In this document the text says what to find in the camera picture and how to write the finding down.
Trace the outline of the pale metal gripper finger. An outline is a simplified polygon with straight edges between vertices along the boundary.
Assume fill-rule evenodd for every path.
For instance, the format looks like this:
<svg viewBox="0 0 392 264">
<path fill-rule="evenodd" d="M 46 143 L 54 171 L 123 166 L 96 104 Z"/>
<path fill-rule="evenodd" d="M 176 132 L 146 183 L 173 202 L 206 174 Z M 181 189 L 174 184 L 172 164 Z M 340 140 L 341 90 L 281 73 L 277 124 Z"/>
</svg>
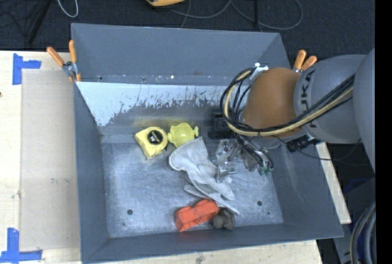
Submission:
<svg viewBox="0 0 392 264">
<path fill-rule="evenodd" d="M 229 151 L 229 141 L 227 139 L 220 140 L 216 152 L 215 162 L 221 162 L 226 160 Z"/>
<path fill-rule="evenodd" d="M 217 183 L 222 183 L 226 177 L 234 174 L 236 174 L 236 168 L 234 163 L 223 162 L 218 164 L 216 168 L 215 180 Z"/>
</svg>

